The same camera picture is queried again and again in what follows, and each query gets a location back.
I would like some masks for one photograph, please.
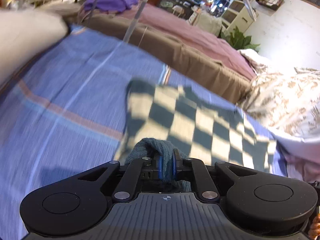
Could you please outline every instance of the cluttered table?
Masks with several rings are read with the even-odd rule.
[[[193,6],[200,6],[200,4],[191,0],[160,0],[157,4],[157,7],[170,13],[174,13],[177,10],[179,16],[185,20],[188,20],[193,14]]]

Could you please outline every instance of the screw head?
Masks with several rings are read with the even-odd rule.
[[[202,196],[207,199],[213,199],[218,196],[218,194],[214,191],[205,191],[202,193]]]
[[[126,191],[119,191],[115,193],[115,198],[117,199],[126,199],[128,197],[130,197],[130,194]]]

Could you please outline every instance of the mattress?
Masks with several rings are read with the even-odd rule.
[[[161,83],[166,70],[137,47],[75,27],[10,82],[0,95],[3,240],[27,233],[19,205],[29,192],[113,159],[124,133],[128,82],[141,77]],[[175,71],[166,80],[235,107]],[[269,134],[252,122],[258,133]],[[275,158],[274,166],[279,163]]]
[[[133,19],[137,9],[137,6],[134,6],[131,10],[124,11],[120,16]],[[256,76],[244,57],[225,40],[218,39],[214,34],[203,31],[196,26],[191,26],[186,20],[179,19],[163,9],[146,4],[139,22],[177,37],[184,44],[199,50],[210,58],[220,60],[227,68],[249,80]]]
[[[123,39],[130,21],[98,14],[89,23],[85,21],[82,24],[108,36]],[[238,102],[251,87],[248,79],[226,68],[221,61],[213,60],[174,36],[149,26],[139,23],[129,42],[231,103]]]

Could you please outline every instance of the stool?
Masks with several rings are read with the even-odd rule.
[[[179,14],[178,17],[179,17],[181,14],[184,14],[184,9],[183,9],[181,6],[179,6],[179,5],[173,6],[173,7],[172,7],[172,10],[173,10],[172,14],[175,15],[176,12]]]

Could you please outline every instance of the purple cloth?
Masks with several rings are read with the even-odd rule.
[[[132,5],[138,4],[139,0],[98,0],[97,9],[101,11],[123,12],[130,10]],[[84,3],[84,10],[89,11],[92,8],[94,0],[87,0]]]

